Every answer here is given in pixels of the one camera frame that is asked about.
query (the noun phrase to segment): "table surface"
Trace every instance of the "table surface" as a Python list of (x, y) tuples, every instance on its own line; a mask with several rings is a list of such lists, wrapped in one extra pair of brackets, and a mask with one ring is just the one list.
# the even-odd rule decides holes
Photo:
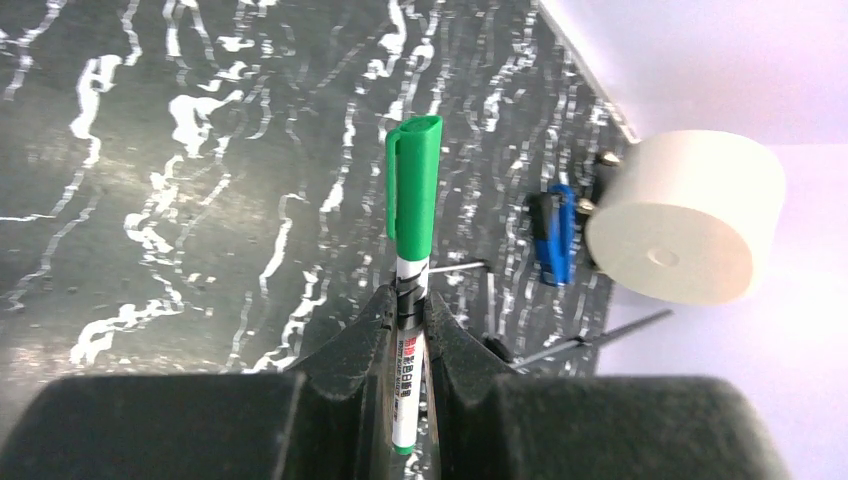
[[(494, 264), (519, 355), (603, 328), (607, 278), (537, 281), (524, 202), (624, 139), (535, 3), (107, 3), (0, 4), (0, 439), (63, 375), (281, 370), (337, 334), (391, 279), (411, 115), (445, 119), (434, 264)], [(478, 330), (480, 280), (433, 280)]]

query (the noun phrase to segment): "metal rod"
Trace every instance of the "metal rod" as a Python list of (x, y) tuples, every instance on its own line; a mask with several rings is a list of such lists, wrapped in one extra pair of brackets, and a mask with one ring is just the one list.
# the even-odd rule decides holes
[(564, 358), (564, 359), (560, 358), (559, 360), (570, 360), (571, 358), (578, 356), (579, 354), (581, 354), (585, 350), (599, 349), (599, 348), (601, 348), (605, 345), (608, 345), (608, 344), (610, 344), (610, 343), (612, 343), (616, 340), (620, 340), (627, 335), (630, 335), (631, 333), (635, 332), (636, 330), (640, 330), (642, 328), (645, 328), (648, 325), (650, 325), (654, 322), (658, 322), (658, 321), (662, 320), (663, 318), (669, 317), (673, 314), (674, 314), (674, 312), (672, 312), (671, 310), (666, 308), (666, 309), (660, 310), (659, 312), (648, 315), (647, 317), (643, 317), (643, 318), (640, 318), (639, 320), (630, 322), (627, 325), (624, 325), (623, 327), (619, 327), (619, 328), (616, 328), (614, 330), (610, 330), (607, 333), (598, 335), (597, 337), (592, 338), (592, 339), (582, 340), (580, 338), (572, 338), (572, 339), (566, 340), (565, 342), (563, 342), (559, 345), (555, 345), (551, 348), (542, 350), (539, 353), (530, 355), (529, 357), (525, 358), (524, 360), (521, 360), (520, 362), (514, 362), (510, 366), (512, 368), (515, 368), (515, 369), (525, 368), (525, 367), (527, 367), (527, 365), (529, 365), (531, 363), (535, 363), (535, 362), (537, 362), (537, 361), (539, 361), (543, 358), (550, 357), (551, 355), (553, 355), (555, 353), (562, 352), (564, 350), (571, 350), (571, 351), (569, 352), (569, 355), (566, 358)]
[(455, 272), (457, 270), (471, 270), (474, 268), (486, 268), (488, 265), (486, 262), (480, 260), (477, 262), (469, 262), (463, 263), (461, 265), (448, 265), (446, 267), (435, 267), (430, 269), (430, 273), (448, 273)]
[(525, 358), (524, 360), (521, 360), (520, 362), (513, 362), (511, 367), (512, 368), (524, 368), (525, 366), (527, 366), (531, 363), (535, 363), (538, 360), (541, 360), (545, 357), (550, 357), (551, 355), (553, 355), (557, 352), (561, 352), (563, 350), (568, 350), (569, 348), (576, 348), (576, 347), (579, 347), (582, 344), (583, 344), (583, 342), (581, 342), (580, 340), (567, 340), (567, 341), (565, 341), (565, 342), (563, 342), (559, 345), (554, 345), (551, 348), (548, 348), (548, 349), (542, 350), (539, 353), (530, 355), (529, 357)]

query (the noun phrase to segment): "white veining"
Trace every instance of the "white veining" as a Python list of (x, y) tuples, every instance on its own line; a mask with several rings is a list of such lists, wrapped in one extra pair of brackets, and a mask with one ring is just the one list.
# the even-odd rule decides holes
[(247, 330), (247, 325), (250, 323), (250, 307), (253, 305), (253, 292), (245, 292), (244, 293), (244, 305), (241, 308), (241, 313), (239, 314), (239, 327), (236, 330), (236, 333), (233, 334), (233, 342), (230, 348), (230, 355), (227, 357), (227, 362), (224, 364), (224, 368), (222, 372), (227, 371), (232, 368), (233, 363), (239, 358), (239, 352), (243, 346), (242, 343), (242, 335), (245, 334)]
[(132, 24), (133, 16), (135, 16), (135, 12), (138, 10), (138, 4), (140, 1), (141, 0), (130, 0), (129, 5), (127, 5), (127, 10), (121, 17), (121, 24), (123, 25), (124, 32), (127, 34), (127, 38), (130, 41), (130, 48), (132, 50), (130, 54), (127, 55), (127, 58), (124, 59), (124, 65), (128, 67), (134, 66), (143, 53), (141, 45), (138, 43), (138, 34), (135, 30), (133, 30)]
[(86, 171), (90, 170), (100, 161), (101, 142), (99, 138), (91, 134), (91, 126), (97, 118), (97, 111), (100, 108), (100, 95), (114, 87), (114, 83), (112, 82), (115, 75), (115, 68), (120, 63), (121, 59), (117, 55), (104, 55), (100, 58), (88, 60), (85, 67), (83, 67), (76, 86), (80, 113), (71, 122), (69, 128), (74, 137), (81, 140), (88, 140), (88, 156), (74, 172), (71, 182), (65, 186), (61, 198), (53, 205), (50, 212), (46, 214), (30, 214), (23, 217), (0, 217), (0, 222), (31, 222), (40, 218), (56, 218), (68, 203), (73, 200), (74, 195), (85, 179)]
[(294, 309), (285, 322), (283, 333), (280, 335), (280, 345), (274, 350), (262, 355), (253, 368), (245, 369), (244, 373), (257, 373), (272, 366), (277, 371), (283, 371), (300, 357), (303, 332), (312, 318), (312, 312), (315, 310), (315, 307), (323, 305), (327, 301), (329, 277), (325, 277), (324, 281), (321, 282), (318, 298), (312, 298), (314, 296), (313, 290), (315, 284), (318, 283), (317, 274), (321, 270), (322, 268), (316, 265), (312, 271), (303, 272), (306, 285), (303, 289), (303, 295), (301, 295), (300, 305)]
[(395, 63), (400, 59), (403, 53), (403, 46), (406, 43), (406, 20), (403, 18), (403, 12), (398, 5), (398, 0), (389, 0), (389, 21), (392, 22), (396, 32), (386, 33), (380, 39), (378, 45), (388, 53), (386, 62), (373, 58), (368, 62), (368, 70), (363, 74), (365, 78), (375, 80), (378, 77), (388, 78), (392, 76)]
[(11, 307), (9, 307), (8, 310), (16, 311), (25, 307), (23, 302), (21, 302), (21, 298), (29, 292), (32, 287), (33, 280), (44, 277), (52, 270), (52, 259), (56, 253), (56, 249), (59, 248), (59, 241), (61, 241), (65, 235), (70, 233), (74, 227), (91, 218), (91, 213), (94, 212), (95, 208), (97, 208), (97, 202), (100, 201), (102, 196), (102, 192), (96, 193), (93, 197), (91, 197), (88, 205), (80, 211), (77, 218), (66, 223), (59, 229), (58, 232), (54, 233), (53, 236), (50, 237), (50, 241), (47, 242), (47, 248), (44, 250), (44, 253), (41, 254), (38, 270), (18, 280), (12, 290), (0, 297), (11, 304)]
[(339, 168), (339, 176), (336, 182), (330, 187), (330, 193), (321, 204), (320, 213), (322, 217), (322, 228), (327, 229), (326, 214), (331, 211), (338, 211), (344, 200), (344, 182), (347, 178), (347, 173), (350, 171), (350, 163), (353, 161), (353, 138), (356, 136), (356, 127), (353, 125), (353, 116), (356, 113), (356, 102), (348, 101), (345, 110), (345, 132), (342, 135), (342, 166)]
[(77, 338), (76, 345), (71, 348), (71, 363), (93, 365), (100, 353), (112, 347), (115, 333), (132, 331), (155, 318), (179, 315), (185, 310), (182, 293), (156, 269), (156, 265), (174, 265), (169, 257), (174, 247), (155, 230), (158, 224), (156, 219), (171, 212), (171, 205), (176, 200), (178, 187), (173, 183), (174, 169), (175, 165), (182, 161), (180, 155), (174, 155), (165, 163), (163, 173), (150, 174), (152, 192), (145, 201), (144, 208), (139, 213), (128, 214), (124, 220), (127, 237), (141, 244), (141, 262), (150, 265), (150, 276), (162, 285), (165, 296), (148, 300), (143, 308), (131, 303), (124, 304), (119, 307), (116, 316), (86, 324)]
[(192, 14), (192, 30), (200, 36), (203, 42), (203, 53), (206, 60), (213, 67), (218, 68), (218, 65), (215, 63), (213, 43), (203, 24), (198, 2), (196, 0), (166, 0), (165, 5), (162, 7), (162, 17), (165, 19), (167, 25), (165, 30), (166, 58), (174, 61), (180, 67), (180, 71), (177, 73), (177, 83), (183, 87), (186, 86), (186, 73), (191, 69), (183, 59), (179, 35), (180, 21), (186, 8)]
[(223, 100), (211, 97), (179, 95), (168, 104), (168, 112), (174, 117), (177, 127), (171, 138), (185, 145), (189, 158), (200, 156), (200, 147), (209, 138), (212, 124), (209, 115), (230, 102), (240, 102), (244, 92), (235, 90)]
[(15, 69), (12, 82), (9, 83), (3, 92), (4, 100), (15, 99), (15, 92), (23, 86), (27, 73), (29, 73), (29, 70), (35, 63), (35, 60), (29, 54), (30, 46), (59, 17), (65, 3), (67, 3), (67, 0), (47, 0), (45, 3), (47, 13), (44, 14), (44, 18), (41, 19), (41, 23), (37, 27), (24, 29), (24, 35), (15, 40), (4, 39), (3, 43), (9, 43), (18, 47), (18, 68)]
[(271, 254), (271, 259), (268, 260), (268, 263), (265, 265), (265, 270), (259, 274), (259, 292), (262, 296), (262, 299), (266, 302), (270, 301), (268, 297), (268, 279), (277, 272), (277, 269), (280, 268), (280, 265), (283, 264), (283, 260), (286, 258), (286, 244), (289, 239), (289, 232), (292, 228), (292, 219), (286, 216), (286, 202), (288, 199), (293, 198), (297, 200), (303, 201), (303, 199), (293, 193), (288, 195), (283, 195), (280, 198), (279, 205), (279, 215), (280, 215), (280, 228), (277, 231), (277, 239), (274, 240), (274, 251)]
[(225, 35), (218, 37), (218, 43), (220, 43), (221, 47), (228, 52), (238, 52), (239, 50), (252, 48), (254, 46), (253, 40), (241, 37), (228, 37)]

